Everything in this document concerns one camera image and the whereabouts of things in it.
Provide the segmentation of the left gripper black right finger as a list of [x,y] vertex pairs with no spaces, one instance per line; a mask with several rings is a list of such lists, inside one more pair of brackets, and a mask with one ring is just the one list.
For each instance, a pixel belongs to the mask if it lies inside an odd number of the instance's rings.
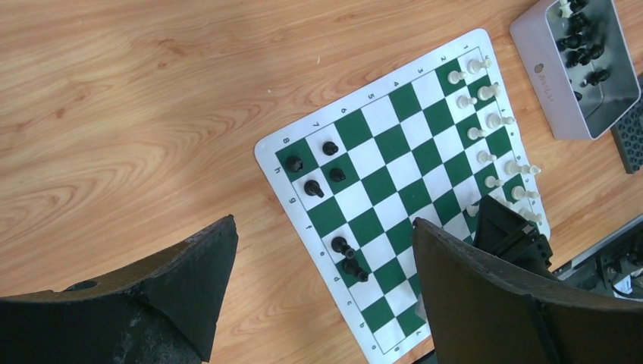
[[441,363],[640,363],[642,304],[544,278],[417,218],[412,247]]

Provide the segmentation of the grey lego baseplate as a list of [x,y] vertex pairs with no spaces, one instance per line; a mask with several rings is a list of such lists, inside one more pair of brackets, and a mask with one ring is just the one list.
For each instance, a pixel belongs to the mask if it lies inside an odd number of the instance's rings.
[[642,99],[639,99],[610,129],[627,174],[642,167]]

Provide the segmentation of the metal tin box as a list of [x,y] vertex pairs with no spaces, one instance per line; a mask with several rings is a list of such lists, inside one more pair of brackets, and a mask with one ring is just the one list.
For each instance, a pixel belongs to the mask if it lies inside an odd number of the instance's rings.
[[641,97],[612,1],[539,1],[510,34],[556,139],[596,140]]

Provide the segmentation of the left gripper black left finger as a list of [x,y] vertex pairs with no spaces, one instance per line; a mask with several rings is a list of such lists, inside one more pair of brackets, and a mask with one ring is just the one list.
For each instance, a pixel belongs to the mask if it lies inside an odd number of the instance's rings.
[[228,215],[65,290],[2,297],[1,361],[209,362],[238,239]]

